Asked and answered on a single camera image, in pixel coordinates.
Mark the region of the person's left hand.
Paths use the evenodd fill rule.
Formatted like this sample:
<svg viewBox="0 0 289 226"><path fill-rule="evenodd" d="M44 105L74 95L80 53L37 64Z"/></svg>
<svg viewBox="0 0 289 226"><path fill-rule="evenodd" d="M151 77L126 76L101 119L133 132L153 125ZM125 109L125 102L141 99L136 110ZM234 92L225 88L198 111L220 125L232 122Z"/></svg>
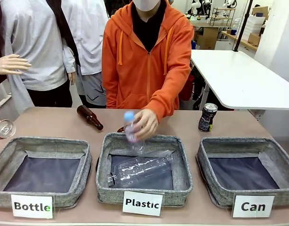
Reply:
<svg viewBox="0 0 289 226"><path fill-rule="evenodd" d="M134 136L137 140L152 137L159 125L156 114L150 109L140 110L134 117Z"/></svg>

